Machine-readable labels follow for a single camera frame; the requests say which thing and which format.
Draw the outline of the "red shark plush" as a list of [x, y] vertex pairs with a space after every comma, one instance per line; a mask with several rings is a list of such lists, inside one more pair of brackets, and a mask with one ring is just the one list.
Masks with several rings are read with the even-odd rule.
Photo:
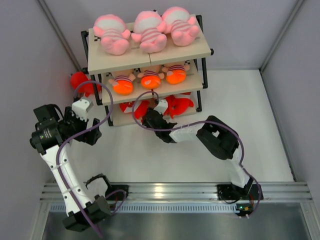
[[174, 118], [174, 108], [175, 108], [175, 97], [173, 95], [169, 95], [164, 98], [167, 101], [167, 109], [164, 112], [165, 116], [170, 116], [172, 119]]
[[170, 116], [173, 119], [174, 116], [183, 114], [188, 108], [194, 107], [194, 102], [191, 100], [191, 92], [178, 93], [172, 95], [172, 105]]

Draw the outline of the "pink striped plush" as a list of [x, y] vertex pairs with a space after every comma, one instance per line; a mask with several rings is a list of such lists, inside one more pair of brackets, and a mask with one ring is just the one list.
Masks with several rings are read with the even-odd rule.
[[125, 22], [114, 14], [98, 17], [93, 25], [94, 34], [100, 38], [103, 50], [111, 55], [122, 55], [129, 47], [131, 32]]
[[164, 34], [166, 27], [167, 24], [157, 11], [142, 11], [134, 21], [131, 38], [139, 43], [139, 48], [143, 52], [157, 53], [167, 44], [167, 36]]

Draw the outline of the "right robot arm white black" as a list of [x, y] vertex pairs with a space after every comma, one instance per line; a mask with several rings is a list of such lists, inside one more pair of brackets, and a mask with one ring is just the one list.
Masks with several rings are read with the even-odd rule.
[[204, 121], [197, 121], [177, 127], [167, 122], [155, 109], [149, 108], [142, 117], [145, 129], [154, 131], [165, 143], [199, 141], [217, 159], [221, 160], [230, 183], [217, 185], [218, 199], [228, 204], [239, 200], [263, 200], [260, 184], [243, 166], [244, 144], [238, 133], [217, 117], [210, 115]]

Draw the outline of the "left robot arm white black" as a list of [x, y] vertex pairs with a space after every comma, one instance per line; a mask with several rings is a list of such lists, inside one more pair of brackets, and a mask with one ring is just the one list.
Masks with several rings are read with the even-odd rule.
[[80, 180], [71, 154], [71, 140], [96, 144], [101, 137], [97, 118], [88, 128], [88, 112], [93, 103], [80, 99], [62, 112], [55, 104], [46, 104], [33, 110], [38, 122], [29, 140], [50, 168], [61, 191], [67, 217], [62, 221], [67, 230], [82, 232], [93, 228], [98, 234], [98, 223], [111, 215], [107, 199], [113, 187], [104, 174], [87, 182]]

